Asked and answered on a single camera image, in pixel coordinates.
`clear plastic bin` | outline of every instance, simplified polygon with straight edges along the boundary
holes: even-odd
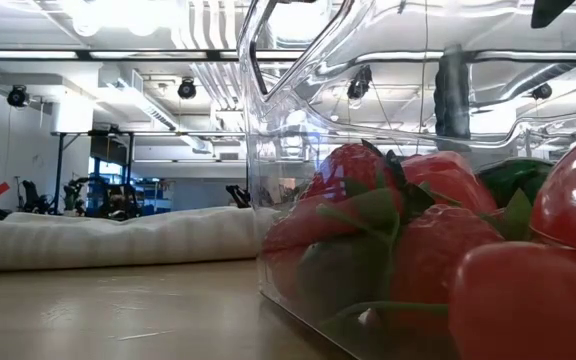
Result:
[[[553,3],[252,2],[265,296],[360,359],[576,359],[576,2]]]

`white padded cushion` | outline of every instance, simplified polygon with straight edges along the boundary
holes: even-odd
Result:
[[[219,207],[125,222],[14,213],[0,221],[0,271],[255,257],[274,211]]]

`wooden table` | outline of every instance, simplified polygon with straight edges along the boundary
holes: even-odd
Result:
[[[256,278],[254,261],[0,273],[0,360],[348,358]]]

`security camera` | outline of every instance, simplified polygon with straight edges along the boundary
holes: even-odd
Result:
[[[552,88],[548,84],[543,84],[532,91],[530,94],[535,100],[545,100],[552,96]]]
[[[181,79],[181,85],[177,90],[177,94],[180,98],[184,100],[192,99],[197,95],[197,89],[195,88],[195,79],[191,77]]]
[[[30,96],[24,85],[14,85],[8,93],[8,105],[16,108],[25,108],[30,103]]]
[[[348,99],[359,100],[368,92],[370,83],[372,82],[372,70],[370,65],[364,65],[359,68],[359,71],[355,74],[354,78],[348,86]]]

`green pepper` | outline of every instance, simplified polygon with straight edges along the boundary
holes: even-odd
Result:
[[[488,188],[497,206],[502,208],[508,205],[518,189],[526,194],[530,204],[534,204],[552,167],[553,163],[546,160],[510,158],[481,169],[477,176]]]

